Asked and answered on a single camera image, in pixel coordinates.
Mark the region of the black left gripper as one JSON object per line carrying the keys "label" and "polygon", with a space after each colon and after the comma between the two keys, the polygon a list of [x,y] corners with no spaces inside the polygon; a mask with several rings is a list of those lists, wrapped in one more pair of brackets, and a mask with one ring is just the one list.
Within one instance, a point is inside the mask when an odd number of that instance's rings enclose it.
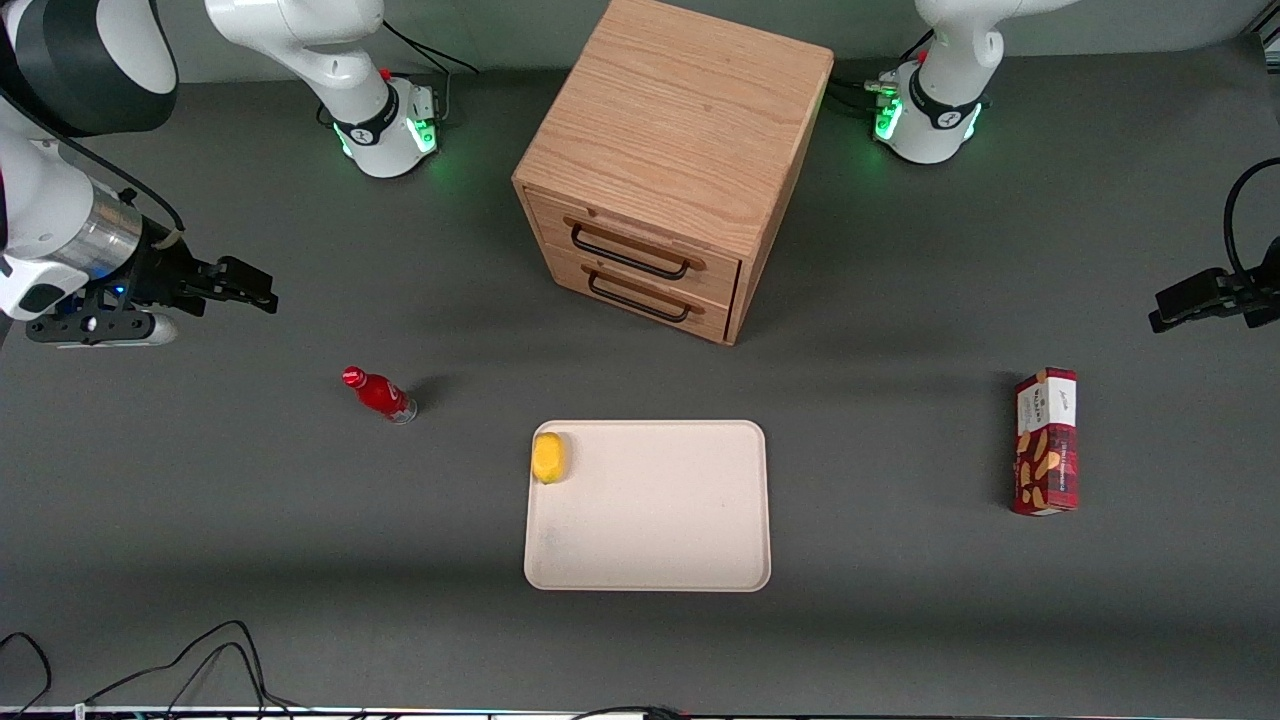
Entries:
{"label": "black left gripper", "polygon": [[1253,290],[1240,288],[1233,300],[1231,277],[1221,268],[1204,269],[1155,295],[1156,309],[1148,315],[1149,327],[1160,334],[1188,322],[1231,316],[1234,310],[1249,329],[1258,329],[1279,320],[1279,282],[1277,236],[1254,269]]}

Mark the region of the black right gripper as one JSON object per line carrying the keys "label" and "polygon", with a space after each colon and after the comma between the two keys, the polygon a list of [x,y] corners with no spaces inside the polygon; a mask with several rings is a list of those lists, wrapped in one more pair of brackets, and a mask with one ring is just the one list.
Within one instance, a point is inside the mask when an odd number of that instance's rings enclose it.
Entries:
{"label": "black right gripper", "polygon": [[270,274],[233,256],[201,261],[182,237],[164,247],[143,246],[120,278],[120,301],[128,307],[170,307],[202,316],[212,300],[251,305],[268,314],[275,314],[279,304]]}

